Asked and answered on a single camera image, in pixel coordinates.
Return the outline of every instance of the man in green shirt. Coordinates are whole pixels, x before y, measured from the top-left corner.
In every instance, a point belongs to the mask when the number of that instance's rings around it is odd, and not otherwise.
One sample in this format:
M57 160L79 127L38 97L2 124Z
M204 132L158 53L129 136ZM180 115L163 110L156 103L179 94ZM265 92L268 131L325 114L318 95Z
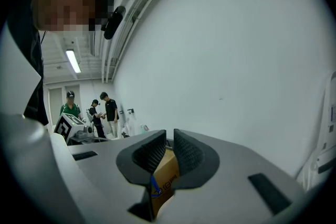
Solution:
M62 113L74 115L75 117L83 121L83 118L80 114L79 106L75 104L75 93L73 91L67 92L67 102L62 105L59 115L61 115Z

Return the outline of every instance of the white ceiling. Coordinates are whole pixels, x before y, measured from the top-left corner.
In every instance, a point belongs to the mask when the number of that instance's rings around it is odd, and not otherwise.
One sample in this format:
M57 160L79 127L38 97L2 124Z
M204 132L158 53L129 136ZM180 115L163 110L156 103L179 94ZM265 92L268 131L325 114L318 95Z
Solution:
M111 80L122 54L122 49L126 44L125 40L133 25L134 20L132 20L132 18L137 18L139 13L144 9L147 1L148 0L121 0L121 5L128 5L131 8L124 17L125 24L120 27L122 28L120 35L116 37L117 34L115 34L112 43L111 41L105 41L104 38L98 38L102 35L101 31L96 31L95 33L96 42L92 42L88 33L64 32L54 34L47 32L41 45L44 58L44 83L90 78L101 78L102 81ZM95 56L90 53L90 47L93 45L96 46ZM66 49L74 50L81 73L74 73L65 55ZM108 54L111 55L110 62L108 61Z

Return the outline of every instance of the green shirt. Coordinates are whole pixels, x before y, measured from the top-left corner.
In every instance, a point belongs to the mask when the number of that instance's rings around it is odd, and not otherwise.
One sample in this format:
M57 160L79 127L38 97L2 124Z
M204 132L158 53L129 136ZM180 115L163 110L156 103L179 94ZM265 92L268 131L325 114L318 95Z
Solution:
M59 113L59 115L61 115L62 113L71 114L78 118L80 109L79 106L77 106L75 103L72 105L71 109L68 106L68 103L65 103L64 105L61 106L61 112Z

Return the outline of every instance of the person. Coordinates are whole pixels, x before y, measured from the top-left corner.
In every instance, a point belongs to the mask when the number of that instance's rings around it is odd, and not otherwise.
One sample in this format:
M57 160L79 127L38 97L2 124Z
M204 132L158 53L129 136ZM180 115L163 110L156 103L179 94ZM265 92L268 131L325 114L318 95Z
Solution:
M99 102L97 99L92 101L92 105L89 108L90 115L93 116L93 124L97 129L98 136L101 138L106 138L103 130L103 125L101 124L100 118L102 117L102 113L97 113L96 106L98 106Z
M8 29L21 53L40 75L24 116L48 124L43 98L43 59L40 31L73 30L103 24L113 0L16 0L7 16Z
M59 115L61 116L62 113L74 115L75 117L83 121L83 118L80 114L79 106L75 104L75 93L73 91L67 92L67 102L61 106L61 112L59 113Z
M117 131L118 131L118 119L119 119L117 104L115 100L109 98L109 96L105 92L102 92L100 94L100 99L105 101L105 109L106 109L106 112L102 115L102 118L105 119L105 117L107 116L107 122L111 127L111 133L113 137L116 138L118 137Z

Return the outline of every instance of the cardboard box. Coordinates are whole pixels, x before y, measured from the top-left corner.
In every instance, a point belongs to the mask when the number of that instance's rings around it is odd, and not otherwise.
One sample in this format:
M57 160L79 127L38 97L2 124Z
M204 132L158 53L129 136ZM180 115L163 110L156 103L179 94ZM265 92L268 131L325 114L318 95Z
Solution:
M155 181L160 188L158 193L152 186L152 207L155 217L158 215L160 207L173 196L172 182L179 177L179 165L172 150L166 152L154 172Z

